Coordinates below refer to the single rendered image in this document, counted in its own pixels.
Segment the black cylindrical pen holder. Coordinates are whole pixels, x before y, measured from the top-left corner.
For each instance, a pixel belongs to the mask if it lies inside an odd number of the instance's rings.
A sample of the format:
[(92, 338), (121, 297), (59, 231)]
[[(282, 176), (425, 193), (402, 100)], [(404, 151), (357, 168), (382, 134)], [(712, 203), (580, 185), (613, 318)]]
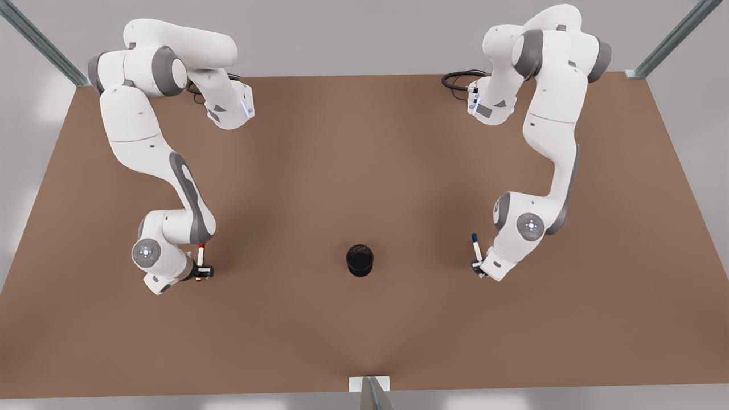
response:
[(346, 262), (354, 277), (366, 277), (372, 271), (374, 254), (367, 245), (356, 244), (348, 250)]

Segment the silver frame post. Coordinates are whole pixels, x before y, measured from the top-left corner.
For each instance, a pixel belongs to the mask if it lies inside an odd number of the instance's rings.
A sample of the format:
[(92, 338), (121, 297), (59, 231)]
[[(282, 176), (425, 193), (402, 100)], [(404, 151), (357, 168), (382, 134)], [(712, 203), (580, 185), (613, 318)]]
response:
[(389, 376), (349, 377), (349, 391), (359, 392), (359, 410), (394, 410), (388, 397)]
[(10, 0), (0, 0), (0, 16), (3, 16), (23, 38), (33, 45), (74, 86), (91, 86), (86, 75), (83, 75)]
[(635, 69), (625, 70), (627, 79), (646, 79), (724, 0), (699, 0)]

